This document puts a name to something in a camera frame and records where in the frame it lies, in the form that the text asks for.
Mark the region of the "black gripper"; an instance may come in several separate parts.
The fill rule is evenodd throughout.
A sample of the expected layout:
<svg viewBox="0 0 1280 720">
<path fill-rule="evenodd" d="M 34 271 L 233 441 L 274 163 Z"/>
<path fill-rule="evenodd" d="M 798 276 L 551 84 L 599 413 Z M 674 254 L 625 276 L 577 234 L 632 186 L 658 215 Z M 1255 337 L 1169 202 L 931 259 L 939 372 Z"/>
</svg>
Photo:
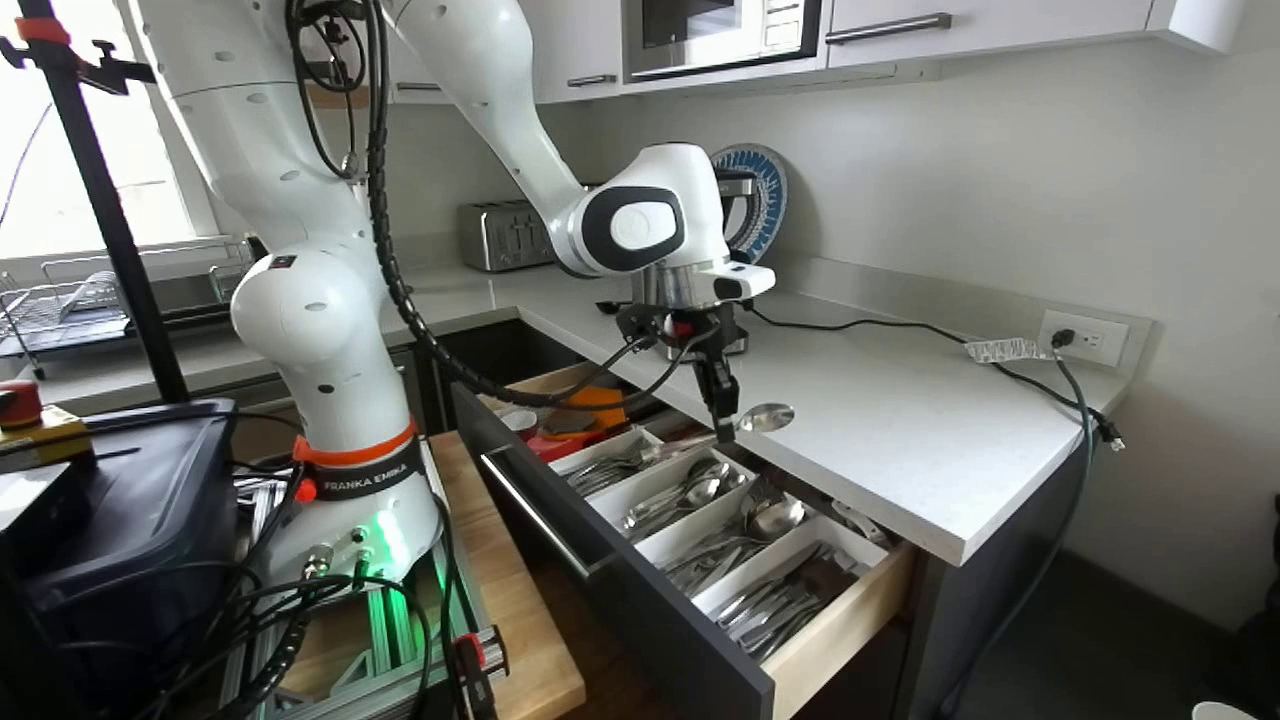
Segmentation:
<svg viewBox="0 0 1280 720">
<path fill-rule="evenodd" d="M 659 358 L 692 363 L 700 398 L 714 421 L 716 441 L 733 441 L 735 413 L 739 413 L 739 382 L 726 356 L 745 353 L 745 329 L 735 324 L 733 308 L 706 308 L 706 310 L 649 310 L 641 324 L 641 345 L 651 346 Z"/>
</svg>

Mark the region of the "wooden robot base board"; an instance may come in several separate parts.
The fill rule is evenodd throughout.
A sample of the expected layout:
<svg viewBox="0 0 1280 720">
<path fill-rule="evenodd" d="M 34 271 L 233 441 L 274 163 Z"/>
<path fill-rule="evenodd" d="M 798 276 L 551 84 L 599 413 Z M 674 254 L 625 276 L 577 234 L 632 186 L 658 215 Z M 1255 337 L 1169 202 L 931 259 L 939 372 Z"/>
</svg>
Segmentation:
<svg viewBox="0 0 1280 720">
<path fill-rule="evenodd" d="M 496 720 L 564 720 L 589 701 L 584 674 L 456 431 L 428 441 L 471 598 L 503 637 L 509 670 L 492 674 Z"/>
</svg>

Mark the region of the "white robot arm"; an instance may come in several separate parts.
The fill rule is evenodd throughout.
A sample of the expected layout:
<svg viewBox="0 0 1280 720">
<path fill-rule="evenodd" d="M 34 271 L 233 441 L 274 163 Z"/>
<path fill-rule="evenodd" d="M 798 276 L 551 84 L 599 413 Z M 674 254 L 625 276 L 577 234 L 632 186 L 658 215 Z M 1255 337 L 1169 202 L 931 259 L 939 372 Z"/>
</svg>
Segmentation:
<svg viewBox="0 0 1280 720">
<path fill-rule="evenodd" d="M 658 143 L 599 186 L 574 177 L 536 113 L 515 0 L 367 5 L 511 173 L 564 271 L 659 276 L 676 310 L 716 310 L 778 283 L 728 254 L 706 146 Z M 309 136 L 299 13 L 287 0 L 127 0 L 127 13 L 199 177 L 263 244 L 233 290 L 233 329 L 279 372 L 305 421 L 305 479 L 263 534 L 263 573 L 402 580 L 440 539 L 434 460 L 385 346 L 372 183 L 328 168 Z"/>
</svg>

